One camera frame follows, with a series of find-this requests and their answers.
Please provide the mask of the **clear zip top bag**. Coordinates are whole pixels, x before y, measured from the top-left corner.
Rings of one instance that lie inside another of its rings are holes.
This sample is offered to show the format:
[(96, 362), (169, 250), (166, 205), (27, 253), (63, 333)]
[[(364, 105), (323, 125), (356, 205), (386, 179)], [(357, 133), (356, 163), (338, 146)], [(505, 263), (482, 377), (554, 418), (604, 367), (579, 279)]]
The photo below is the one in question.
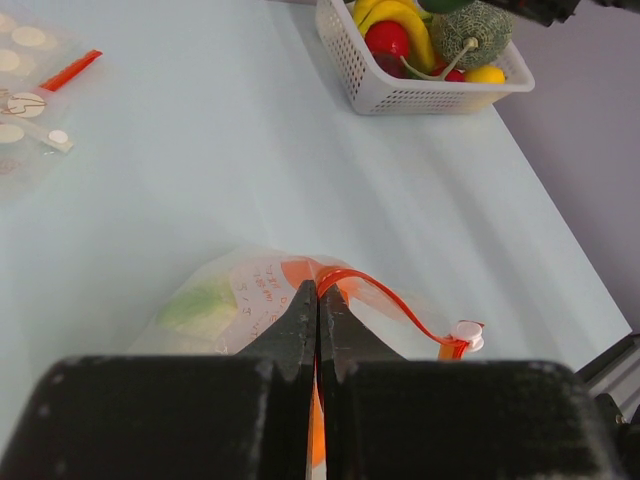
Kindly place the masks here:
[[(229, 281), (238, 306), (235, 320), (216, 340), (187, 336), (156, 323), (158, 313), (177, 292), (213, 279)], [(236, 250), (196, 270), (147, 323), (129, 350), (136, 354), (237, 354), (285, 314), (305, 281), (312, 281), (321, 293), (336, 287), (345, 302), (348, 317), (336, 325), (346, 335), (342, 351), (347, 368), (363, 362), (402, 360), (402, 355), (379, 337), (391, 326), (416, 335), (421, 346), (438, 346), (441, 360), (459, 360), (484, 345), (483, 324), (462, 320), (450, 334), (434, 335), (425, 317), (415, 314), (400, 296), (337, 258)]]

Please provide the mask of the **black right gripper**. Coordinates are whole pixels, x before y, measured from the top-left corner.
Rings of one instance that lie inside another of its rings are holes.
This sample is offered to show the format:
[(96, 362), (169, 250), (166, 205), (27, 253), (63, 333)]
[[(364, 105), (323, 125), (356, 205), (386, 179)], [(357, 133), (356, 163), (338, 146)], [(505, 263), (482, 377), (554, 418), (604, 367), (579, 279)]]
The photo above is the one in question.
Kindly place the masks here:
[(579, 0), (485, 0), (494, 7), (542, 26), (564, 23), (574, 15)]

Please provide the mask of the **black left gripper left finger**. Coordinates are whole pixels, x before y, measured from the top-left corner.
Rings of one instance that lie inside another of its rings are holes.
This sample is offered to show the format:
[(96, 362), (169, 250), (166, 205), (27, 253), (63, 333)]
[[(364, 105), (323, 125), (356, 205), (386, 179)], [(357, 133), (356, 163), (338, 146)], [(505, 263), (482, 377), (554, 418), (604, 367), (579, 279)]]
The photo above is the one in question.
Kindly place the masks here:
[(234, 355), (67, 357), (41, 377), (5, 479), (307, 479), (317, 294)]

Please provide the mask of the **light green guava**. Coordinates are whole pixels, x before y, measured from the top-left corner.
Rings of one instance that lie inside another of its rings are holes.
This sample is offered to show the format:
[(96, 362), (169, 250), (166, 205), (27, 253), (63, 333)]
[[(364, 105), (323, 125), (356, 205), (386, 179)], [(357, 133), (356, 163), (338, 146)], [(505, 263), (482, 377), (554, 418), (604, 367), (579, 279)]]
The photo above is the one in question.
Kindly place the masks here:
[(180, 334), (216, 340), (235, 320), (238, 306), (228, 280), (213, 279), (177, 292), (156, 323)]

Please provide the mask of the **dark green avocado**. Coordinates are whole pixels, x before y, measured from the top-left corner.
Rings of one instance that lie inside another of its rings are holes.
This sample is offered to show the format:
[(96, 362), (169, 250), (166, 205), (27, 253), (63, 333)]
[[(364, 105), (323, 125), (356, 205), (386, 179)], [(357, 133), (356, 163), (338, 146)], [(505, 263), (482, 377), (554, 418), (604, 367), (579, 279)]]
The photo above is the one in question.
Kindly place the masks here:
[(449, 14), (472, 2), (473, 0), (418, 0), (419, 6), (432, 14)]

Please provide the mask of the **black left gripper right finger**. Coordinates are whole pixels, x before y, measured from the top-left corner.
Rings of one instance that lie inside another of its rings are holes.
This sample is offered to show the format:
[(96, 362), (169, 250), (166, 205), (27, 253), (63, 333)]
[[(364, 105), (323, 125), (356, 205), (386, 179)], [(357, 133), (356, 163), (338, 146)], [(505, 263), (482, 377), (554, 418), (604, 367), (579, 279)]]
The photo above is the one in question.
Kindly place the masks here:
[(319, 302), (318, 369), (331, 479), (619, 479), (584, 384), (546, 361), (396, 353), (337, 289)]

